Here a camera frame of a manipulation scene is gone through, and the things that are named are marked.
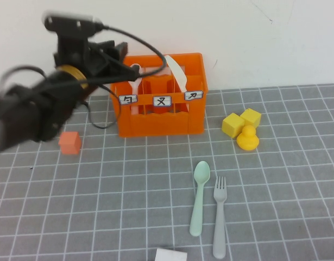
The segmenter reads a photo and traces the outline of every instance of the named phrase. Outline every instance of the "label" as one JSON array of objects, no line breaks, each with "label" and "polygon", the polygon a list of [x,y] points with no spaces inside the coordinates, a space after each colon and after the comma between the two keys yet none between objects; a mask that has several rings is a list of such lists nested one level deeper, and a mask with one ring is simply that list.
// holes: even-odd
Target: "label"
[{"label": "label", "polygon": [[187,92],[185,92],[185,100],[186,101],[202,99],[202,98],[203,98],[203,92],[202,91],[187,91]]},{"label": "label", "polygon": [[171,96],[154,96],[155,107],[169,107],[172,105]]},{"label": "label", "polygon": [[131,104],[138,101],[137,95],[121,95],[119,98],[121,105]]}]

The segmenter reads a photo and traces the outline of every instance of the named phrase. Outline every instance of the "rubber duck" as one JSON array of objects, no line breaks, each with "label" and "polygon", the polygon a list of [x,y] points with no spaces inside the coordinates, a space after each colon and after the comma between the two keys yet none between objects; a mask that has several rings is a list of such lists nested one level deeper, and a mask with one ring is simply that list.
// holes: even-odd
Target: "rubber duck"
[{"label": "rubber duck", "polygon": [[256,129],[252,125],[243,127],[242,133],[237,137],[237,143],[245,151],[252,151],[259,145],[260,141],[256,136]]}]

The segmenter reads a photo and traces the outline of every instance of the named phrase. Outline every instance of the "mint green spoon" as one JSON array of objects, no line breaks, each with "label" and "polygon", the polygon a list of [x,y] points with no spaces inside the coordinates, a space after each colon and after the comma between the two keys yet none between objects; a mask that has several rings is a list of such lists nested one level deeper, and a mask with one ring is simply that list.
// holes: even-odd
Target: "mint green spoon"
[{"label": "mint green spoon", "polygon": [[190,234],[197,237],[201,234],[203,225],[203,190],[204,184],[210,178],[210,168],[207,162],[201,161],[197,164],[193,174],[194,180],[197,182],[196,199],[191,217]]}]

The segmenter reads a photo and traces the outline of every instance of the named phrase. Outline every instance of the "gray fork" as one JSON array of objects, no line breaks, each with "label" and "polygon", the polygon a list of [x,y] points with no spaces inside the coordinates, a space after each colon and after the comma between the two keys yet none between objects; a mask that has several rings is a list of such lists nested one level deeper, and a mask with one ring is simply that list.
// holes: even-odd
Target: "gray fork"
[{"label": "gray fork", "polygon": [[214,188],[214,199],[217,203],[216,221],[212,254],[218,259],[226,256],[225,216],[223,204],[227,199],[226,178],[217,177]]}]

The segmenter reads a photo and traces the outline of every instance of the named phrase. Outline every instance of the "orange bottle crate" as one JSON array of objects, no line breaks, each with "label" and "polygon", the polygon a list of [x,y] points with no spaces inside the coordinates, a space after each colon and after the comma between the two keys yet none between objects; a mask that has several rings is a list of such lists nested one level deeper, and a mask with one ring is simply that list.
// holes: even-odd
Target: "orange bottle crate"
[{"label": "orange bottle crate", "polygon": [[[180,91],[173,75],[159,73],[142,79],[137,101],[121,106],[122,113],[118,120],[118,132],[121,137],[203,133],[205,99],[208,92],[203,57],[200,53],[173,54],[171,57],[184,69],[187,93]],[[161,66],[162,61],[155,55],[144,55],[126,57],[124,63],[128,66],[139,64],[148,71]],[[128,82],[112,84],[111,90],[120,96],[120,99],[132,95],[132,88]],[[197,93],[197,98],[192,97],[192,92]],[[159,99],[157,96],[169,96],[171,105],[154,106],[154,100]],[[119,102],[111,98],[117,116]],[[138,106],[138,114],[132,115],[132,106]]]}]

